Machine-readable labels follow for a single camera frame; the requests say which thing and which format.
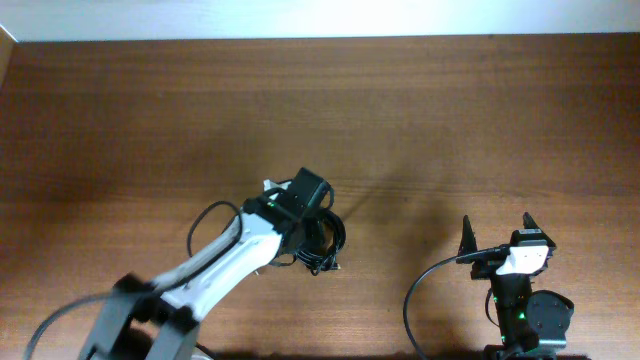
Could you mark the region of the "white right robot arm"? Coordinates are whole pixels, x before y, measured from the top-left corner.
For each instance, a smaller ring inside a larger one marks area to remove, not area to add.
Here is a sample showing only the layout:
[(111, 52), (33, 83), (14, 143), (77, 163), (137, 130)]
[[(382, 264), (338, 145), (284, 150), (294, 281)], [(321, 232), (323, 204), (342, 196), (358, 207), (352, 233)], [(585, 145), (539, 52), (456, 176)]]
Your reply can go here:
[(463, 218), (458, 264), (472, 266), (470, 278), (488, 280), (485, 302), (493, 303), (501, 343), (488, 345), (484, 359), (555, 359), (567, 346), (566, 332), (575, 305), (567, 297), (549, 290), (535, 291), (532, 279), (548, 267), (556, 250), (554, 241), (523, 214), (523, 227), (513, 231), (510, 241), (480, 250), (470, 219)]

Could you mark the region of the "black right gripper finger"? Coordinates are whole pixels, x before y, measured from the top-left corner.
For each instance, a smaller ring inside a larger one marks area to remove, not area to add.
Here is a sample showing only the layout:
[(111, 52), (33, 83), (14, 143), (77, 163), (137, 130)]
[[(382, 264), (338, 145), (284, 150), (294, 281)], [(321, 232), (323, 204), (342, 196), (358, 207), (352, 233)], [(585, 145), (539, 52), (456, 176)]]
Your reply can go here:
[(459, 256), (466, 256), (477, 252), (477, 241), (468, 215), (463, 217), (462, 236), (458, 249)]
[(523, 226), (526, 230), (539, 230), (540, 227), (537, 225), (532, 215), (529, 212), (525, 212), (523, 214)]

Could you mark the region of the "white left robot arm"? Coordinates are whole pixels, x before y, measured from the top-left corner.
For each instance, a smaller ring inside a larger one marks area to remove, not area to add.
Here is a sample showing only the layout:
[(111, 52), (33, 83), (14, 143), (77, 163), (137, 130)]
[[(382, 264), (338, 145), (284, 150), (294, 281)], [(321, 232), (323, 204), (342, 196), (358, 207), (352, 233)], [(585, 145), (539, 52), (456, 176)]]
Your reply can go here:
[(119, 280), (80, 351), (82, 359), (189, 359), (201, 322), (244, 278), (289, 255), (312, 275), (338, 269), (346, 242), (332, 212), (335, 192), (301, 168), (291, 179), (267, 180), (218, 238), (149, 282)]

